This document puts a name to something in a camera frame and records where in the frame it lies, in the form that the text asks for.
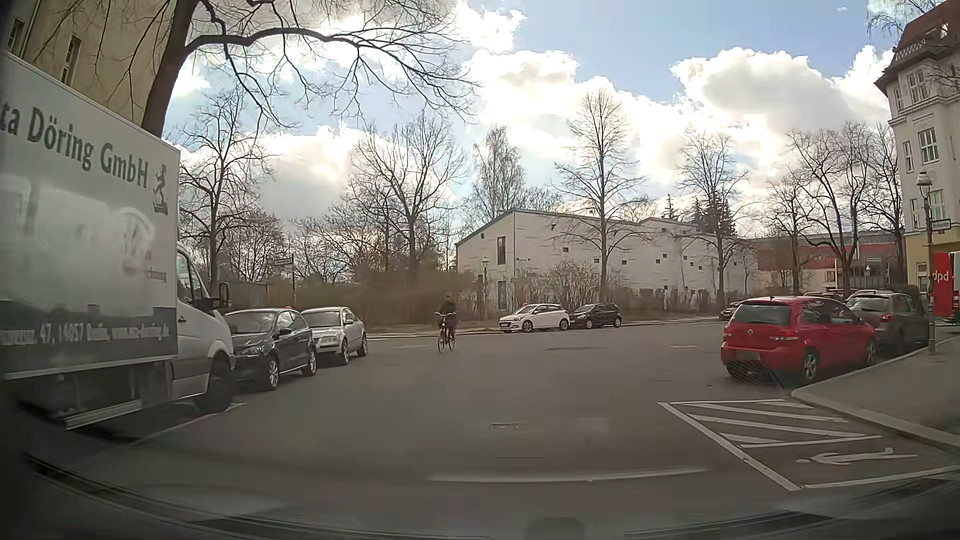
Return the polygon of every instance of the silver car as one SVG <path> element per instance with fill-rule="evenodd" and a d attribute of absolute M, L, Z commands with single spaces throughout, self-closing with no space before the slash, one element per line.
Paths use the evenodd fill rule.
<path fill-rule="evenodd" d="M 352 353 L 367 355 L 367 329 L 349 307 L 316 307 L 300 314 L 313 331 L 318 356 L 344 366 Z"/>

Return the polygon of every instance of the red car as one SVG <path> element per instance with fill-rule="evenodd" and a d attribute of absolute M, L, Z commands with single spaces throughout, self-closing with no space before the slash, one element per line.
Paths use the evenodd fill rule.
<path fill-rule="evenodd" d="M 779 380 L 814 381 L 822 370 L 876 360 L 874 327 L 830 298 L 744 301 L 723 331 L 720 358 L 734 379 L 772 370 Z"/>

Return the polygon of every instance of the lamp post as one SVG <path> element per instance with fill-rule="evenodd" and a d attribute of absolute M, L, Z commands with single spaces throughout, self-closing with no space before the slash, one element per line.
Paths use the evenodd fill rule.
<path fill-rule="evenodd" d="M 480 262 L 483 263 L 483 316 L 487 317 L 487 265 L 490 264 L 490 260 L 486 257 L 480 259 Z"/>
<path fill-rule="evenodd" d="M 917 187 L 920 194 L 924 197 L 924 220 L 926 220 L 926 316 L 930 325 L 929 335 L 926 347 L 931 353 L 937 352 L 937 339 L 935 332 L 937 322 L 933 318 L 933 281 L 936 279 L 936 271 L 933 269 L 933 224 L 930 222 L 930 187 L 933 181 L 925 170 L 917 175 Z"/>

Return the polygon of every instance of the sidewalk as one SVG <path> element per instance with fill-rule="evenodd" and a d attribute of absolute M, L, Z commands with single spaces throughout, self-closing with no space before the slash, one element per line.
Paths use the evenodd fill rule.
<path fill-rule="evenodd" d="M 960 329 L 937 330 L 926 349 L 793 391 L 795 399 L 960 449 Z"/>

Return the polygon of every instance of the road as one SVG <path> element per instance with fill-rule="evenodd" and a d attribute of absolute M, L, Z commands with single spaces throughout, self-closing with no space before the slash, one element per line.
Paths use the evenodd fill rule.
<path fill-rule="evenodd" d="M 442 355 L 433 338 L 372 341 L 225 413 L 172 405 L 97 427 L 129 437 L 117 447 L 86 430 L 45 450 L 217 514 L 459 534 L 517 516 L 651 528 L 949 478 L 944 452 L 732 381 L 722 328 L 462 335 Z"/>

